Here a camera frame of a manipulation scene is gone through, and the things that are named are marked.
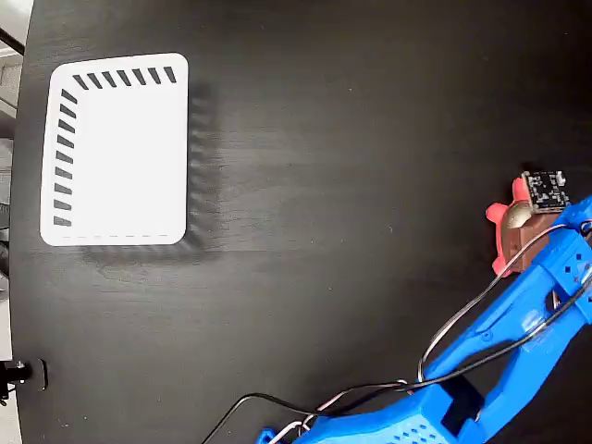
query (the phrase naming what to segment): white tray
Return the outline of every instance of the white tray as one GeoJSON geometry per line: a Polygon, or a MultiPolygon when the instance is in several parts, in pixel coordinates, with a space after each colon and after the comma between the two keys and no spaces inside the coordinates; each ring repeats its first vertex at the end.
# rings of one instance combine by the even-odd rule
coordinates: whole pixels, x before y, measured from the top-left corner
{"type": "Polygon", "coordinates": [[[49,86],[40,231],[50,245],[179,241],[188,65],[179,54],[68,63],[49,86]]]}

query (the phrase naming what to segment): vent hole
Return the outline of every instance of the vent hole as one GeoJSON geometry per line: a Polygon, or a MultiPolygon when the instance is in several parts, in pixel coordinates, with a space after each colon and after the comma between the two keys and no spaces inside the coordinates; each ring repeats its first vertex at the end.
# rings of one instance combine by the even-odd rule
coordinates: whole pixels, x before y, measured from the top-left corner
{"type": "Polygon", "coordinates": [[[111,73],[109,71],[104,71],[101,74],[103,74],[103,77],[105,77],[105,80],[107,80],[107,83],[109,83],[109,85],[111,85],[112,88],[117,87],[117,85],[115,84],[115,81],[111,77],[111,73]]]}
{"type": "Polygon", "coordinates": [[[146,84],[146,80],[144,80],[144,76],[142,75],[142,72],[139,69],[133,69],[131,72],[133,72],[134,76],[136,76],[136,79],[138,79],[140,85],[146,84]]]}
{"type": "Polygon", "coordinates": [[[103,89],[103,85],[101,84],[101,82],[96,78],[96,76],[93,73],[89,73],[89,74],[87,74],[87,76],[89,76],[89,79],[91,79],[91,82],[94,83],[94,86],[96,86],[99,90],[103,89]]]}
{"type": "Polygon", "coordinates": [[[69,125],[68,123],[66,123],[64,120],[62,120],[61,118],[59,119],[59,121],[57,122],[57,126],[59,128],[61,128],[62,130],[66,130],[68,132],[72,132],[75,133],[76,131],[74,130],[74,127],[72,127],[71,125],[69,125]]]}
{"type": "Polygon", "coordinates": [[[148,68],[148,72],[152,76],[154,82],[157,85],[160,85],[161,81],[160,81],[160,77],[158,77],[158,73],[156,72],[156,68],[148,68]]]}
{"type": "Polygon", "coordinates": [[[71,210],[72,209],[72,205],[70,205],[69,203],[65,203],[62,201],[58,201],[57,199],[54,199],[54,208],[57,208],[58,210],[71,210]]]}
{"type": "Polygon", "coordinates": [[[57,142],[60,145],[64,145],[67,146],[67,148],[74,148],[74,143],[72,143],[71,141],[69,141],[68,139],[66,139],[64,136],[57,136],[57,142]]]}
{"type": "Polygon", "coordinates": [[[74,97],[72,94],[70,94],[66,90],[62,90],[62,97],[64,97],[66,100],[69,100],[74,105],[76,105],[78,103],[78,100],[76,100],[76,97],[74,97]]]}
{"type": "Polygon", "coordinates": [[[63,194],[72,194],[72,190],[64,185],[60,185],[59,183],[54,184],[54,191],[61,192],[63,194]]]}
{"type": "Polygon", "coordinates": [[[72,222],[70,222],[67,219],[64,219],[63,217],[54,216],[54,225],[60,225],[62,227],[71,227],[72,222]]]}
{"type": "Polygon", "coordinates": [[[131,82],[130,82],[130,79],[128,79],[128,75],[126,74],[126,71],[122,71],[121,69],[118,69],[117,74],[119,74],[119,77],[123,80],[123,82],[127,86],[131,86],[131,82]]]}
{"type": "Polygon", "coordinates": [[[165,73],[171,83],[177,83],[177,79],[175,79],[175,73],[173,72],[173,68],[165,67],[165,73]]]}
{"type": "Polygon", "coordinates": [[[65,169],[55,167],[55,175],[64,179],[72,179],[72,173],[68,173],[65,169]]]}
{"type": "Polygon", "coordinates": [[[69,155],[65,155],[61,151],[56,151],[55,152],[55,158],[57,160],[61,160],[62,162],[67,162],[69,164],[73,164],[74,163],[74,160],[69,155]]]}
{"type": "Polygon", "coordinates": [[[60,113],[64,113],[68,117],[76,118],[76,113],[65,105],[59,106],[60,113]]]}
{"type": "Polygon", "coordinates": [[[88,90],[89,87],[86,86],[86,83],[84,83],[84,80],[82,79],[81,76],[79,76],[78,74],[76,74],[75,76],[72,76],[74,78],[75,81],[78,82],[78,84],[82,87],[83,90],[88,90]]]}

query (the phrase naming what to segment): dark wooden surface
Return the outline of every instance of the dark wooden surface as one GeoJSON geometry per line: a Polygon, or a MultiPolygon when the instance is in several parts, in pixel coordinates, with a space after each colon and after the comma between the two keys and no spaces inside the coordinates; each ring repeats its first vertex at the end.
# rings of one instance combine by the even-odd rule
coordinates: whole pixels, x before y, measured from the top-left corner
{"type": "MultiPolygon", "coordinates": [[[[312,406],[413,379],[434,331],[491,279],[484,211],[522,163],[592,190],[591,19],[585,1],[36,2],[11,310],[15,354],[44,358],[50,386],[18,393],[25,444],[198,443],[246,391],[312,406]],[[160,52],[190,63],[187,239],[45,245],[52,71],[160,52]]],[[[495,441],[582,442],[591,346],[579,335],[495,441]]],[[[216,443],[289,419],[254,402],[216,443]]]]}

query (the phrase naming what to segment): blue 3d-printed part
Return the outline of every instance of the blue 3d-printed part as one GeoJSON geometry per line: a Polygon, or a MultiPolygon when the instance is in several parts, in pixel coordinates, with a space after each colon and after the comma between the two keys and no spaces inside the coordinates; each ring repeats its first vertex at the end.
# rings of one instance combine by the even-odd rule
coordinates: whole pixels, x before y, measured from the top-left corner
{"type": "MultiPolygon", "coordinates": [[[[549,244],[531,266],[427,367],[425,376],[445,376],[478,352],[523,338],[551,315],[545,300],[552,290],[559,294],[561,302],[573,297],[592,274],[592,249],[580,233],[587,220],[592,220],[592,197],[563,211],[556,224],[568,228],[549,235],[549,244]]],[[[450,431],[443,424],[452,397],[434,384],[378,412],[321,417],[295,444],[488,441],[533,399],[569,341],[580,328],[592,323],[589,294],[585,291],[556,322],[512,353],[498,385],[485,397],[478,417],[465,419],[459,430],[450,431]]]]}

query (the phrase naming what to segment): floor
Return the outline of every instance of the floor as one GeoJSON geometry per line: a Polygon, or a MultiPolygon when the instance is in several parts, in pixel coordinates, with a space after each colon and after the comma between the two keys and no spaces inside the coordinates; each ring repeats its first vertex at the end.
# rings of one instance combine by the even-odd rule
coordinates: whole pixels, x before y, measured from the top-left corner
{"type": "MultiPolygon", "coordinates": [[[[16,106],[19,98],[20,64],[0,68],[0,97],[16,106]]],[[[12,141],[0,139],[0,202],[10,197],[12,141]]],[[[10,312],[7,281],[0,277],[0,360],[12,359],[10,340],[10,312]]],[[[11,393],[6,407],[0,406],[0,444],[19,444],[20,429],[15,393],[11,393]]]]}

